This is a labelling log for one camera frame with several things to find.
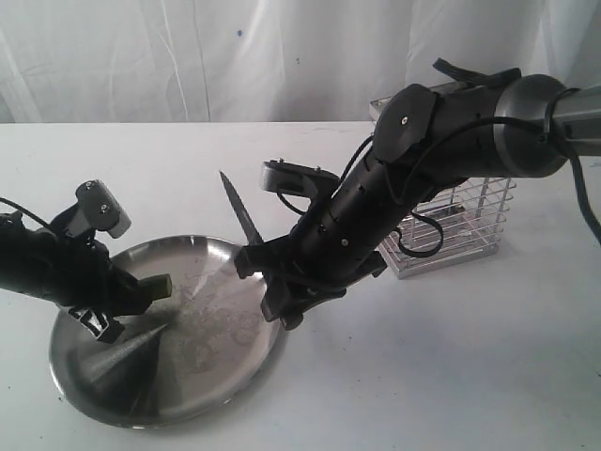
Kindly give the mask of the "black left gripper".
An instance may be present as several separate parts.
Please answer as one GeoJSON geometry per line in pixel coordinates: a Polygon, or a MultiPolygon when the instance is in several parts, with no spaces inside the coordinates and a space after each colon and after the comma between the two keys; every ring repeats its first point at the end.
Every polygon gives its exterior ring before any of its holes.
{"type": "Polygon", "coordinates": [[[95,230],[78,236],[57,225],[46,230],[55,245],[52,276],[57,283],[57,300],[72,306],[68,315],[96,341],[115,343],[125,326],[113,317],[145,313],[153,303],[151,292],[116,266],[107,247],[96,239],[95,230]]]}

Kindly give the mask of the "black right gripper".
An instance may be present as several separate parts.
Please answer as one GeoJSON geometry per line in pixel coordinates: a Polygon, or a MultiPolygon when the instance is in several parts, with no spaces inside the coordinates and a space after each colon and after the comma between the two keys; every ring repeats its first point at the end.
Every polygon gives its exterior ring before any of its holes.
{"type": "Polygon", "coordinates": [[[390,232],[388,167],[362,159],[330,195],[310,201],[288,234],[240,248],[240,279],[260,272],[267,283],[267,322],[295,329],[310,309],[344,297],[347,288],[384,270],[376,252],[390,232]]]}

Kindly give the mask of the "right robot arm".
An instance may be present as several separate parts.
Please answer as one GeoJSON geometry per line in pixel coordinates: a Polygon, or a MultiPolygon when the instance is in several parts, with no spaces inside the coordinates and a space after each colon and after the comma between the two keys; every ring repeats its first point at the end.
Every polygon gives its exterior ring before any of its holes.
{"type": "Polygon", "coordinates": [[[286,235],[262,239],[235,189],[227,189],[248,240],[236,256],[237,273],[263,275],[264,318],[292,330],[309,309],[380,275],[386,264],[378,246],[418,205],[467,179],[540,179],[565,164],[580,212],[598,234],[580,159],[599,150],[600,96],[593,89],[540,74],[407,86],[384,107],[341,176],[264,162],[266,191],[309,202],[286,235]]]}

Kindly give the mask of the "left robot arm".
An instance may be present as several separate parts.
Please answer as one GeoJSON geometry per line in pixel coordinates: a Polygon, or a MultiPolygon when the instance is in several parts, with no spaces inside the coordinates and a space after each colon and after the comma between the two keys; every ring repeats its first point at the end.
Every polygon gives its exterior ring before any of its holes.
{"type": "Polygon", "coordinates": [[[19,211],[1,215],[1,288],[55,303],[104,343],[123,333],[119,317],[144,314],[172,289],[169,275],[137,279],[116,266],[92,233],[33,231],[19,211]]]}

